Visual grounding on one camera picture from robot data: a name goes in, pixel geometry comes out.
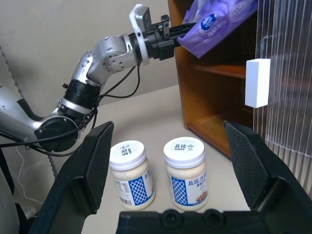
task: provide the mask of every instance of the clear plastic panel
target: clear plastic panel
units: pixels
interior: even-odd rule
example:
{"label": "clear plastic panel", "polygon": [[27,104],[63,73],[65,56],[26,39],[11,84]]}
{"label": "clear plastic panel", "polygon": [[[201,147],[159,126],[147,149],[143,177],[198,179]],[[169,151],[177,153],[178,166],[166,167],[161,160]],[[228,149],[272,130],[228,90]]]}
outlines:
{"label": "clear plastic panel", "polygon": [[310,0],[259,0],[256,57],[271,59],[271,75],[253,128],[312,198],[311,12]]}

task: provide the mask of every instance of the white lid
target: white lid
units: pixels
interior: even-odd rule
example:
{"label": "white lid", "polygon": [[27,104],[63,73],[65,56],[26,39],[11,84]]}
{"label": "white lid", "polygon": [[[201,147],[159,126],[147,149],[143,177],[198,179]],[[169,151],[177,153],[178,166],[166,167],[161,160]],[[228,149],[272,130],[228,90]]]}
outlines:
{"label": "white lid", "polygon": [[180,137],[169,141],[164,147],[165,160],[174,168],[192,168],[205,159],[203,142],[193,137]]}
{"label": "white lid", "polygon": [[126,171],[140,165],[146,159],[144,145],[136,140],[128,140],[111,148],[109,165],[117,171]]}

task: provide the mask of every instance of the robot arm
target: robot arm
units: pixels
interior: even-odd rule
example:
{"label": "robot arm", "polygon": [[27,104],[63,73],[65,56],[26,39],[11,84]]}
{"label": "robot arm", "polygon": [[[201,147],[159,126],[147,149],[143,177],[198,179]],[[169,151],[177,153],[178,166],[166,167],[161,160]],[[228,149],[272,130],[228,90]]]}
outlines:
{"label": "robot arm", "polygon": [[[141,63],[147,65],[150,58],[164,60],[173,57],[174,48],[179,46],[176,39],[193,26],[184,24],[169,28],[168,16],[151,24],[149,8],[140,4],[129,17],[134,33],[101,39],[93,51],[84,54],[70,83],[63,85],[66,89],[64,97],[58,99],[57,107],[50,115],[36,116],[24,99],[0,86],[0,131],[21,141],[39,140],[41,142],[35,146],[52,153],[70,149],[79,137],[81,125],[91,120],[107,79]],[[73,133],[45,140],[68,132]]]}

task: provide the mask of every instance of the wooden cabinet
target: wooden cabinet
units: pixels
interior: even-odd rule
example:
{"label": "wooden cabinet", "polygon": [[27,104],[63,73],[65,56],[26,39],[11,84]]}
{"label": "wooden cabinet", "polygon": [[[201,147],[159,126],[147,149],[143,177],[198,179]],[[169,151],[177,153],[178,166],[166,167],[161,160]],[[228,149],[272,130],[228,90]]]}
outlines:
{"label": "wooden cabinet", "polygon": [[[168,0],[171,25],[180,25],[192,0]],[[201,59],[175,49],[184,125],[230,157],[225,120],[253,126],[245,103],[246,60],[255,58],[257,15]]]}

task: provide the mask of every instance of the jar label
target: jar label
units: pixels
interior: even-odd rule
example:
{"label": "jar label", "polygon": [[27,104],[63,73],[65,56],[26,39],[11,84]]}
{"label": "jar label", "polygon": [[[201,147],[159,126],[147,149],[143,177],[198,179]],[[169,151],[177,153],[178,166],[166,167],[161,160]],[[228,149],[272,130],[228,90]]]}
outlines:
{"label": "jar label", "polygon": [[122,181],[115,179],[120,200],[129,206],[138,206],[151,199],[154,193],[153,180],[149,170],[142,176]]}
{"label": "jar label", "polygon": [[171,193],[176,203],[182,206],[195,206],[208,197],[207,170],[193,179],[178,179],[168,174]]}

